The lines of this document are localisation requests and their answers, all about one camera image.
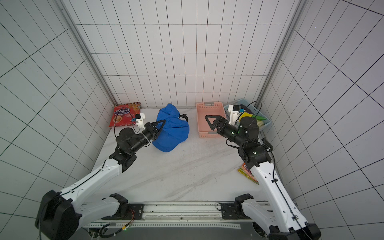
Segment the blue baseball cap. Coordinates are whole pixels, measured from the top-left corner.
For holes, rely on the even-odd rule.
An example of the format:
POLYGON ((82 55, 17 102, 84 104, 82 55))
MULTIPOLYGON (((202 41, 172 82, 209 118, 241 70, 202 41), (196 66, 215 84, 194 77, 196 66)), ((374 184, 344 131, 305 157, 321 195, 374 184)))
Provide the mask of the blue baseball cap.
POLYGON ((187 140, 190 132, 189 123, 179 118, 166 118, 159 137, 153 142, 153 145, 162 152, 170 152, 177 145, 187 140))

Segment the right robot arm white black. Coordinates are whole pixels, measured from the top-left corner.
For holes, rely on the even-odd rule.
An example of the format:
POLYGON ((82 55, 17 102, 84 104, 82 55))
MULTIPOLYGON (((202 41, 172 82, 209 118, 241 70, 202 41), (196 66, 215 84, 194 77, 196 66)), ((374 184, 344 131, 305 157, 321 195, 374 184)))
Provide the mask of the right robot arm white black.
POLYGON ((272 213, 259 206, 250 194, 236 197, 238 215, 251 218, 269 240, 318 240, 321 231, 311 224, 296 207, 276 171, 273 146, 259 139, 259 126, 254 118, 244 117, 238 127, 222 116, 205 117, 211 130, 234 143, 248 170, 263 188, 272 213))

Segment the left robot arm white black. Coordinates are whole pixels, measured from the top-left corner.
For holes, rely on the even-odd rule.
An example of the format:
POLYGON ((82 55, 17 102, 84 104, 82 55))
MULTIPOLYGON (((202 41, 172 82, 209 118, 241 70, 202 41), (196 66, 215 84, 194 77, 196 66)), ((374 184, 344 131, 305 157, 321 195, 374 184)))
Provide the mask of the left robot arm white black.
POLYGON ((111 194, 95 203, 85 204, 85 201, 130 168, 137 158, 137 151, 155 141, 165 123, 165 120, 146 123, 138 134, 131 128, 121 130, 116 137, 114 152, 101 166, 61 191, 47 192, 42 197, 35 222, 39 234, 50 240, 67 240, 78 229, 96 220, 105 217, 123 220, 134 216, 128 200, 119 194, 111 194))

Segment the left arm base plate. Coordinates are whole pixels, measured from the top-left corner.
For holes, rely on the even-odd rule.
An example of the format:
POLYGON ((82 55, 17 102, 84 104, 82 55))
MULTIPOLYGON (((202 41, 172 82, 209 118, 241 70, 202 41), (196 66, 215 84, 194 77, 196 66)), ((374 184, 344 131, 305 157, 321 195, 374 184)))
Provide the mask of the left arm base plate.
POLYGON ((131 220, 134 218, 134 220, 141 220, 143 211, 144 211, 144 204, 121 204, 117 210, 117 212, 108 217, 102 218, 102 220, 131 220))

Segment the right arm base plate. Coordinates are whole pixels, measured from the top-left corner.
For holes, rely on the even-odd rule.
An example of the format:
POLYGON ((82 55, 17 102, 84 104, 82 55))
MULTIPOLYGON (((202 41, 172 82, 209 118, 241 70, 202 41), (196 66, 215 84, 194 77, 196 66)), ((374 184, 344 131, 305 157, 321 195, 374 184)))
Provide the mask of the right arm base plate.
POLYGON ((223 220, 251 220, 231 203, 219 203, 217 209, 221 212, 223 220))

